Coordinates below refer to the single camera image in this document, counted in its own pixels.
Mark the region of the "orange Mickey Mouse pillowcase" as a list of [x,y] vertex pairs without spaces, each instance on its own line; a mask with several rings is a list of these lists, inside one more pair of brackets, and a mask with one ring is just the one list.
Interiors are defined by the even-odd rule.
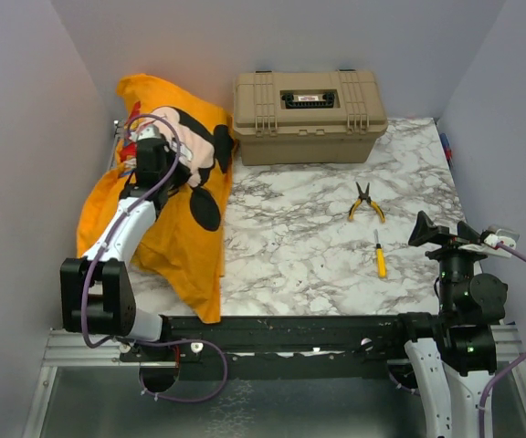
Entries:
[[143,236],[132,262],[164,277],[204,323],[217,323],[224,274],[223,218],[236,146],[231,117],[217,105],[150,75],[122,78],[116,93],[131,116],[158,117],[136,120],[133,129],[154,125],[167,140],[178,133],[178,167],[189,174]]

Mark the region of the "tan plastic toolbox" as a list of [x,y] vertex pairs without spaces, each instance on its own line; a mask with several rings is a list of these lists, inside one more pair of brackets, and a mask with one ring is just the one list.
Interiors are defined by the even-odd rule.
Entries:
[[363,163],[388,127],[374,73],[244,73],[233,131],[245,165]]

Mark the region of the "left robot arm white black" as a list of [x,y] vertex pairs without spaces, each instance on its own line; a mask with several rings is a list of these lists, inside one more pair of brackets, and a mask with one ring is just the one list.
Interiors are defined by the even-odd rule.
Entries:
[[166,317],[139,309],[128,266],[144,235],[157,221],[169,192],[184,177],[178,171],[182,142],[158,134],[136,141],[136,168],[120,192],[116,213],[98,241],[60,267],[63,329],[97,348],[110,339],[141,344],[153,360],[166,358],[173,339]]

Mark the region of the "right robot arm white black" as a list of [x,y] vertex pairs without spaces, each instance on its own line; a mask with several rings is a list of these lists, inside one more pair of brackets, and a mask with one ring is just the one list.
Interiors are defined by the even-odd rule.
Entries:
[[492,326],[505,316],[508,287],[475,264],[506,256],[497,243],[515,248],[519,236],[492,225],[481,233],[465,222],[457,231],[436,225],[419,212],[408,244],[436,245],[426,257],[438,263],[437,315],[404,315],[390,335],[392,350],[408,357],[426,416],[429,437],[490,437],[491,398],[486,385],[498,368]]

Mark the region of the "yellow black pliers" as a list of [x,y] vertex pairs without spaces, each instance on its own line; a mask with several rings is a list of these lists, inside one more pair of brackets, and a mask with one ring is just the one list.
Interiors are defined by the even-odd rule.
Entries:
[[348,211],[347,220],[349,222],[352,222],[353,219],[354,219],[354,215],[355,215],[356,211],[359,209],[359,207],[363,203],[366,203],[367,205],[369,205],[376,212],[376,214],[379,217],[380,222],[382,224],[384,224],[385,221],[386,221],[384,211],[379,206],[379,204],[372,199],[372,197],[370,195],[370,184],[367,183],[366,187],[363,188],[357,182],[355,184],[355,186],[356,186],[356,189],[357,189],[357,192],[358,192],[358,196],[357,196],[357,199],[354,201],[354,203],[351,205],[351,207],[350,207],[350,209]]

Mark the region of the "yellow handled screwdriver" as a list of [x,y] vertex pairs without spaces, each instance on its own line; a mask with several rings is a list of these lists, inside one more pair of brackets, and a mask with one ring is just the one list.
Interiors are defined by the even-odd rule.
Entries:
[[384,250],[379,240],[379,234],[377,230],[373,231],[374,240],[375,240],[375,254],[376,254],[376,264],[377,264],[377,273],[380,278],[385,278],[387,276]]

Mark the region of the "blue red object at wall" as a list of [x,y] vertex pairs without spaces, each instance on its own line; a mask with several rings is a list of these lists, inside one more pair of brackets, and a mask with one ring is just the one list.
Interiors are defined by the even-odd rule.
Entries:
[[439,138],[440,138],[442,149],[444,151],[444,154],[447,160],[448,167],[449,169],[452,169],[453,168],[453,152],[451,150],[451,146],[447,138],[447,135],[445,133],[440,133]]

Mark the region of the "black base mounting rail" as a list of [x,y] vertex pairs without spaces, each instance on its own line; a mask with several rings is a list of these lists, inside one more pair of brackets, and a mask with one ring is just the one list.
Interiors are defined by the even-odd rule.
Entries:
[[173,317],[166,330],[181,340],[169,348],[134,346],[121,361],[189,381],[378,379],[390,361],[406,360],[405,343],[438,339],[437,318],[427,313],[393,316],[225,317],[206,325]]

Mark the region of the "aluminium frame rail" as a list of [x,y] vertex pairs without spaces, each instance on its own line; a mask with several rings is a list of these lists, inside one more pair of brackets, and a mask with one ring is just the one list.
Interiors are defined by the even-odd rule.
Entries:
[[42,365],[47,367],[110,367],[120,362],[120,344],[108,340],[91,349],[78,333],[52,329],[48,333]]

